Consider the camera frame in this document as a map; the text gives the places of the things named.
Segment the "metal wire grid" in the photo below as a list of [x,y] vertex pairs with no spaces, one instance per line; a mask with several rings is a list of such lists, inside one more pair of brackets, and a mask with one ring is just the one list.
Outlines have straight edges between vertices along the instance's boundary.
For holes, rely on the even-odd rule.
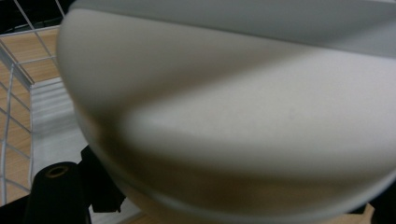
[[[54,2],[64,17],[60,2],[58,0]],[[51,77],[32,75],[53,73],[53,77],[58,76],[54,43],[49,43],[43,35],[48,32],[56,33],[58,26],[36,29],[18,0],[14,0],[14,3],[30,30],[0,35],[1,205],[28,194],[32,184],[30,91],[37,81]],[[26,36],[31,40],[29,43],[33,40],[33,44],[26,43]],[[36,49],[45,53],[33,53],[29,50],[29,45],[34,45]],[[26,48],[19,50],[17,47],[20,46]]]

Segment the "wire rack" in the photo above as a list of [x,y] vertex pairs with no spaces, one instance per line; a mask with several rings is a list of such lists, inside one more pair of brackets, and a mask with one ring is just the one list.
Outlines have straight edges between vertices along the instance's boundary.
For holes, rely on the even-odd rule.
[[0,0],[0,205],[30,191],[31,89],[37,82],[59,76],[58,24],[73,1],[39,1],[38,6],[29,2]]

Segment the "gray surface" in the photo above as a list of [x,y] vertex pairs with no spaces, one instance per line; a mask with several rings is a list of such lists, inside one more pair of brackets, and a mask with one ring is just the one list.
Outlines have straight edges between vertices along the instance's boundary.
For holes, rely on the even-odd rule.
[[[36,83],[32,88],[33,173],[60,161],[81,161],[87,146],[76,123],[73,104],[59,78]],[[92,223],[121,223],[139,214],[129,201],[121,213],[92,214]]]
[[362,0],[79,0],[131,17],[396,58],[396,4]]

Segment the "white plastic surface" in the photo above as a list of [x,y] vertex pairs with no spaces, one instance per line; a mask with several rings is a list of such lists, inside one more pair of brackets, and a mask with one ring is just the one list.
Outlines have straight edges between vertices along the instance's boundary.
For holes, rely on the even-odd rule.
[[393,59],[85,9],[58,47],[86,138],[164,220],[305,222],[394,179]]

